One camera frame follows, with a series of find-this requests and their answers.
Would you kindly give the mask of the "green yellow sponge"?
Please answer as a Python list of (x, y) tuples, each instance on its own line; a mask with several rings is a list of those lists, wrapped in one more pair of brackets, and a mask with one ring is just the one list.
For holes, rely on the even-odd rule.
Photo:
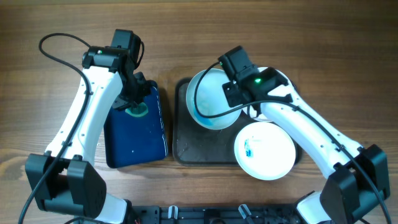
[(140, 118), (145, 116), (149, 112), (149, 110), (147, 105), (144, 102), (142, 102), (136, 107), (130, 107), (125, 109), (125, 112), (132, 117)]

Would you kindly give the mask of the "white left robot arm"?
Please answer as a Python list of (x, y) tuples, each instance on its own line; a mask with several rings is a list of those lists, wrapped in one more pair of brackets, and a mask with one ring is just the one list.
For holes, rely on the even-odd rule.
[(80, 87), (62, 127), (43, 154), (29, 155), (25, 172), (32, 189), (27, 202), (73, 222), (138, 223), (132, 203), (107, 193), (94, 168), (96, 145), (111, 109), (131, 114), (150, 94), (138, 66), (144, 43), (118, 29), (112, 43), (83, 54)]

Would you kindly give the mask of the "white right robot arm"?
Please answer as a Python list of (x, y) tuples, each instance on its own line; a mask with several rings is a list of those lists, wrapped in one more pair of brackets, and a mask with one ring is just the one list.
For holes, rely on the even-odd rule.
[(260, 70), (237, 46), (218, 59), (229, 79), (223, 85), (232, 109), (252, 105), (275, 122), (314, 160), (326, 178), (322, 191), (299, 200), (296, 210), (306, 223), (355, 223), (390, 196), (386, 153), (364, 148), (334, 128), (300, 97), (280, 71)]

